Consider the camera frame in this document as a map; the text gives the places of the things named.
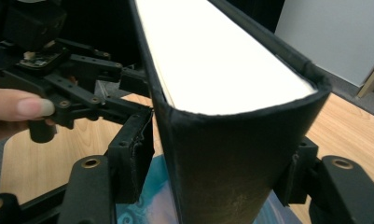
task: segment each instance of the wooden surface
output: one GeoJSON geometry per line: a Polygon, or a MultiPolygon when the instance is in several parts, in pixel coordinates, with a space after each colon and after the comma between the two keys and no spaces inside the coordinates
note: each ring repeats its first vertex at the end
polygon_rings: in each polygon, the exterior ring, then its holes
{"type": "MultiPolygon", "coordinates": [[[[150,104],[146,98],[128,98],[150,104]]],[[[59,187],[67,182],[75,161],[103,154],[119,128],[105,120],[78,120],[74,130],[59,128],[55,139],[45,145],[32,143],[27,132],[15,135],[4,151],[0,191],[15,193],[24,203],[59,187]]],[[[154,129],[158,155],[161,145],[156,126],[154,129]]],[[[308,137],[320,147],[319,157],[337,155],[356,161],[374,180],[374,116],[331,95],[308,137]]],[[[303,223],[310,223],[307,206],[291,207],[303,223]]]]}

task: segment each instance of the fingernail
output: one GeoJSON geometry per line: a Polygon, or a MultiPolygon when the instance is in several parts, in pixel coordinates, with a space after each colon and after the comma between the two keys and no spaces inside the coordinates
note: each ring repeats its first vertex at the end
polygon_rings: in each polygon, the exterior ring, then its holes
{"type": "Polygon", "coordinates": [[[18,102],[17,111],[27,119],[36,119],[53,114],[55,106],[47,99],[26,98],[18,102]]]}

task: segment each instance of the white wall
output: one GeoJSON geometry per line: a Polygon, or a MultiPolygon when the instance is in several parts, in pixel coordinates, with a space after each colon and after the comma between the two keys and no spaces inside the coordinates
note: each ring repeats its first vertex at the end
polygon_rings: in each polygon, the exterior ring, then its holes
{"type": "Polygon", "coordinates": [[[374,0],[285,0],[275,34],[360,87],[374,66],[374,0]]]}

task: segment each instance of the book pages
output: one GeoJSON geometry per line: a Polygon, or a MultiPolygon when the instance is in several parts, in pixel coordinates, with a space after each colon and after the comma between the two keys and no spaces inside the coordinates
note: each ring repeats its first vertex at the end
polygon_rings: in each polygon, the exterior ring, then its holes
{"type": "Polygon", "coordinates": [[[169,105],[229,115],[315,93],[253,37],[205,0],[136,0],[169,105]]]}

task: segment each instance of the finger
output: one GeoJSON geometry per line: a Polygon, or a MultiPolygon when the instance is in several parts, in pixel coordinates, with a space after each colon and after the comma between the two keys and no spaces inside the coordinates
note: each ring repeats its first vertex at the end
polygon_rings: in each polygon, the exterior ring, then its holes
{"type": "Polygon", "coordinates": [[[51,101],[26,91],[0,89],[0,120],[20,121],[53,114],[51,101]]]}

